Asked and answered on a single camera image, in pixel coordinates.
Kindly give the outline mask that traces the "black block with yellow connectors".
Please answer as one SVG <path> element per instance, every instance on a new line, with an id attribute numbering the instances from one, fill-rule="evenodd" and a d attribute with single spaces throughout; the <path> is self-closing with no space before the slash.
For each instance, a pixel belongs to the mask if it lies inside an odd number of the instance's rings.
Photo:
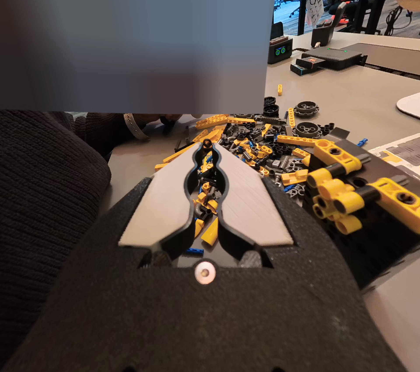
<path id="1" fill-rule="evenodd" d="M 303 208 L 368 291 L 419 259 L 419 175 L 348 140 L 313 144 Z"/>

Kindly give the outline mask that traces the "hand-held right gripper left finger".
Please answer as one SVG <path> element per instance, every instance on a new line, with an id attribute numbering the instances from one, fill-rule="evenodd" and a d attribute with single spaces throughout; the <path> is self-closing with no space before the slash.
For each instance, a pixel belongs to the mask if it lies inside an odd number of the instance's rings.
<path id="1" fill-rule="evenodd" d="M 191 193 L 194 185 L 187 179 L 197 169 L 195 154 L 200 144 L 194 144 L 175 160 L 156 172 L 127 224 L 120 247 L 148 250 L 187 250 L 194 241 L 194 205 Z"/>

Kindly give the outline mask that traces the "yellow printed sticker sheet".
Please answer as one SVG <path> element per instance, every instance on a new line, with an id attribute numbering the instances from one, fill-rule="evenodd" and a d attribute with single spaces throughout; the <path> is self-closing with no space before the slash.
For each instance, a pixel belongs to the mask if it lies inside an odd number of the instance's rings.
<path id="1" fill-rule="evenodd" d="M 420 180 L 420 134 L 376 147 L 369 152 L 407 175 Z"/>

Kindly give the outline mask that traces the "person's left forearm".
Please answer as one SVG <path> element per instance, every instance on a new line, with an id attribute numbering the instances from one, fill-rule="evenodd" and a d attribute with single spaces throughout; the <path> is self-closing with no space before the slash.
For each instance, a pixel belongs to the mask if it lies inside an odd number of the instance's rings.
<path id="1" fill-rule="evenodd" d="M 104 158 L 113 149 L 134 139 L 123 113 L 92 113 L 74 120 L 75 133 Z"/>

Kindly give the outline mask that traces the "grey wheel hub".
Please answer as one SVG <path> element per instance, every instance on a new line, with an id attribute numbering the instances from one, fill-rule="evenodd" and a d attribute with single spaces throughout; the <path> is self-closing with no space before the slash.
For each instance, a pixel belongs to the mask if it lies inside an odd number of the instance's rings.
<path id="1" fill-rule="evenodd" d="M 319 106 L 313 101 L 302 101 L 294 107 L 294 115 L 299 118 L 312 118 L 319 112 Z"/>
<path id="2" fill-rule="evenodd" d="M 293 128 L 295 136 L 300 138 L 318 139 L 322 136 L 320 126 L 312 122 L 301 122 Z"/>

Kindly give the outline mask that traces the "grey flat pad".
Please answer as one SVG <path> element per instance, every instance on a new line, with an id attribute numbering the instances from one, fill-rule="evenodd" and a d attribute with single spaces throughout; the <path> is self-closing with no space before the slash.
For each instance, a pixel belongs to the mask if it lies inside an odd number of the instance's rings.
<path id="1" fill-rule="evenodd" d="M 420 75 L 420 51 L 384 45 L 356 43 L 341 48 L 367 55 L 366 64 Z"/>

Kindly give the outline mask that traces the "white patterned card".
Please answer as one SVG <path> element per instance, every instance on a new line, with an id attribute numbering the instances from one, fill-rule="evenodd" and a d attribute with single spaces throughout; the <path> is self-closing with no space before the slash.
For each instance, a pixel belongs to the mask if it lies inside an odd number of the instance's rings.
<path id="1" fill-rule="evenodd" d="M 324 13 L 323 0 L 306 0 L 305 22 L 315 28 Z"/>

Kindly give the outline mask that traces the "pile of yellow building pieces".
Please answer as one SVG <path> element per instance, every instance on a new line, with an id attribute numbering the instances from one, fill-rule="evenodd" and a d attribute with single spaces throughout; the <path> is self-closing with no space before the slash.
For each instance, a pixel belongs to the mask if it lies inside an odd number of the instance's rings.
<path id="1" fill-rule="evenodd" d="M 212 145 L 217 145 L 218 149 L 224 148 L 228 150 L 233 156 L 244 161 L 252 169 L 255 169 L 257 173 L 262 176 L 268 176 L 270 168 L 265 168 L 268 162 L 272 162 L 272 145 L 273 142 L 264 143 L 264 134 L 271 128 L 270 125 L 266 125 L 264 130 L 261 132 L 259 129 L 248 131 L 243 128 L 244 123 L 254 122 L 251 119 L 239 119 L 228 117 L 227 114 L 218 114 L 216 116 L 207 118 L 200 121 L 197 126 L 205 128 L 197 137 L 191 142 L 187 143 L 183 147 L 175 149 L 174 154 L 168 156 L 163 160 L 163 163 L 155 166 L 155 171 L 162 169 L 168 165 L 171 161 L 175 160 L 181 154 L 187 150 L 193 148 L 197 143 L 202 145 L 203 141 L 208 141 L 208 147 L 203 148 L 203 156 L 199 157 L 199 162 L 196 165 L 198 169 L 198 176 L 204 177 L 203 181 L 210 181 L 211 184 L 207 185 L 203 190 L 199 192 L 198 201 L 193 203 L 194 212 L 192 214 L 191 227 L 194 228 L 194 238 L 197 238 L 202 232 L 202 229 L 206 225 L 208 218 L 213 219 L 214 216 L 218 216 L 221 213 L 221 209 L 218 207 L 216 201 L 215 191 L 221 191 L 222 185 L 216 184 L 212 177 L 215 176 L 218 171 L 216 170 L 217 157 L 220 156 L 218 152 L 212 153 L 214 148 Z M 268 202 L 269 207 L 264 210 L 261 215 L 263 220 L 267 216 L 268 226 L 263 226 L 261 233 L 267 232 L 267 234 L 259 234 L 259 213 L 251 211 L 247 204 L 244 205 L 244 213 L 250 215 L 250 220 L 244 221 L 246 231 L 250 233 L 250 236 L 240 233 L 240 241 L 245 244 L 256 244 L 260 247 L 275 247 L 279 245 L 292 245 L 293 239 L 289 234 L 287 227 L 283 224 L 279 214 L 273 212 L 275 209 L 274 204 L 268 199 L 267 196 L 263 196 L 262 192 L 265 188 L 262 185 L 256 184 L 255 191 L 259 192 L 260 197 L 257 199 L 259 210 L 262 207 L 263 202 Z"/>

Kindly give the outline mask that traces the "black charger box green lights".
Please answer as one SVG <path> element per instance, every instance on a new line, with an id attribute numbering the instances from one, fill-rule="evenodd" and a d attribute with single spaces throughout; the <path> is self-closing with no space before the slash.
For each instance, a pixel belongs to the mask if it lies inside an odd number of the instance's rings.
<path id="1" fill-rule="evenodd" d="M 293 50 L 293 38 L 281 36 L 270 40 L 268 52 L 268 65 L 276 64 L 291 57 Z"/>

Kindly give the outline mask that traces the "wristwatch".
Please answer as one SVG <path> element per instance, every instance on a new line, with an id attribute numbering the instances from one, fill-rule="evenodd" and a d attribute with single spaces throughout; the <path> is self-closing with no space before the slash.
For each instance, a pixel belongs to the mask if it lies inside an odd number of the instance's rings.
<path id="1" fill-rule="evenodd" d="M 139 140 L 140 142 L 146 142 L 150 138 L 142 131 L 142 128 L 136 123 L 134 119 L 134 115 L 132 113 L 125 113 L 123 115 L 124 122 L 130 131 L 130 133 L 133 135 L 134 138 Z"/>

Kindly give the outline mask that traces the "black hub device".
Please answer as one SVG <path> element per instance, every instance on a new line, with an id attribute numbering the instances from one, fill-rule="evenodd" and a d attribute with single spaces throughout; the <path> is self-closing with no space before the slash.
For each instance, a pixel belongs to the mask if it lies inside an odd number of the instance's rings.
<path id="1" fill-rule="evenodd" d="M 354 50 L 320 47 L 303 52 L 290 70 L 299 76 L 322 69 L 341 71 L 354 65 L 364 66 L 367 58 L 368 55 Z"/>

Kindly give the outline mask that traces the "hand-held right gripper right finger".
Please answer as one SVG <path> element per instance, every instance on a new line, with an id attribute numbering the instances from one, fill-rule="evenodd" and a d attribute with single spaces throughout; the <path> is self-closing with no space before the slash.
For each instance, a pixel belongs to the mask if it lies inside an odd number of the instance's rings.
<path id="1" fill-rule="evenodd" d="M 291 246 L 294 240 L 263 177 L 219 144 L 213 145 L 223 180 L 218 206 L 218 239 L 229 254 Z"/>

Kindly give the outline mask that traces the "person's black knit sweater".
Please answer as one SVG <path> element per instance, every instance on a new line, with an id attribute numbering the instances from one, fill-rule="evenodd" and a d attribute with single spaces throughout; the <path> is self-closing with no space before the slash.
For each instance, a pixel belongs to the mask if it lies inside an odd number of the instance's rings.
<path id="1" fill-rule="evenodd" d="M 37 321 L 56 277 L 97 218 L 111 173 L 95 118 L 1 110 L 0 357 Z"/>

